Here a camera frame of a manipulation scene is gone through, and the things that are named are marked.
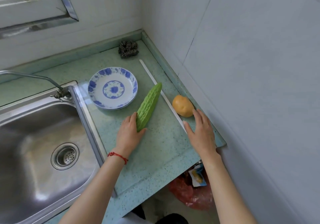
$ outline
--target plate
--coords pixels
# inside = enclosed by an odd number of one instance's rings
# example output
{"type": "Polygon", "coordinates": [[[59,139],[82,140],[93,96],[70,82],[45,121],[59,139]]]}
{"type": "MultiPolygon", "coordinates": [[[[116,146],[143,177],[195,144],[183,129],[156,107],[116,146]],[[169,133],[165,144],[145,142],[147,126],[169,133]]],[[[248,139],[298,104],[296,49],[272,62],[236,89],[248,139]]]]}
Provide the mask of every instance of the plate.
{"type": "Polygon", "coordinates": [[[92,102],[103,109],[121,109],[134,100],[138,92],[135,76],[121,67],[108,67],[94,74],[88,85],[92,102]]]}

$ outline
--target metal window trim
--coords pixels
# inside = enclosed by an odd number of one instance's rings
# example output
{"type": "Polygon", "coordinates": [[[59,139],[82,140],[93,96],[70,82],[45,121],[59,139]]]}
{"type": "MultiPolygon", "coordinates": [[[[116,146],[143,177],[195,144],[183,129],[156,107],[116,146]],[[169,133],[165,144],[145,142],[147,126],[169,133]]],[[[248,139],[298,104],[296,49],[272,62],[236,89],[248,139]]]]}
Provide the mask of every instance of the metal window trim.
{"type": "Polygon", "coordinates": [[[6,39],[20,34],[53,28],[65,24],[78,22],[78,16],[72,6],[70,0],[61,0],[67,10],[67,14],[52,18],[36,20],[33,22],[16,24],[4,28],[0,28],[0,39],[6,39]]]}

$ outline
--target red plastic bag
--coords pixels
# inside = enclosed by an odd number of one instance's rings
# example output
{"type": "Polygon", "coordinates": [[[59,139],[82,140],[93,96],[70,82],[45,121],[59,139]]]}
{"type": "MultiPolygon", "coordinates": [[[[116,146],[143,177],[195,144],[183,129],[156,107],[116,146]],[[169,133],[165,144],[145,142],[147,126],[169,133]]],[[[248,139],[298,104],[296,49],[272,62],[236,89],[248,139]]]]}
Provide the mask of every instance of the red plastic bag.
{"type": "Polygon", "coordinates": [[[215,206],[214,197],[205,170],[203,170],[202,175],[207,183],[206,186],[193,187],[189,172],[186,171],[171,181],[168,188],[186,206],[196,210],[209,210],[215,206]]]}

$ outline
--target red string bracelet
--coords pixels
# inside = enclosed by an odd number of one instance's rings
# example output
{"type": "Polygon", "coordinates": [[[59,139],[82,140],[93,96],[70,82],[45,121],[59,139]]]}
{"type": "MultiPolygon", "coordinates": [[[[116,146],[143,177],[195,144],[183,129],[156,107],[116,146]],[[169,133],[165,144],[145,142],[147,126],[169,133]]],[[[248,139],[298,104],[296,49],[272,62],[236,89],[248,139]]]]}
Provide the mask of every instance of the red string bracelet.
{"type": "Polygon", "coordinates": [[[122,157],[120,154],[117,154],[117,153],[115,153],[115,152],[110,152],[110,153],[108,154],[108,156],[118,156],[118,157],[121,157],[121,158],[124,160],[124,164],[125,164],[125,165],[126,165],[127,162],[129,161],[129,159],[126,159],[125,157],[122,157]]]}

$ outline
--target hand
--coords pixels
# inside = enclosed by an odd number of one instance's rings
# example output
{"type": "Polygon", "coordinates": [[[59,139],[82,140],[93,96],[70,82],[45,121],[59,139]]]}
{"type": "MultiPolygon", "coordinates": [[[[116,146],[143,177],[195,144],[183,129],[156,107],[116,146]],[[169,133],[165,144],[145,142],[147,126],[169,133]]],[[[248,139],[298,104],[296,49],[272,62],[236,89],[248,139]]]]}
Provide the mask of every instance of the hand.
{"type": "Polygon", "coordinates": [[[216,152],[216,142],[214,140],[214,130],[212,129],[209,118],[199,109],[193,110],[195,118],[195,131],[193,132],[190,125],[183,121],[184,128],[188,134],[193,148],[203,159],[206,156],[218,156],[216,152]]]}
{"type": "Polygon", "coordinates": [[[137,132],[136,118],[137,112],[126,117],[125,120],[122,121],[117,134],[116,146],[113,151],[125,158],[129,158],[130,154],[137,147],[143,134],[147,130],[144,128],[140,132],[137,132]]]}

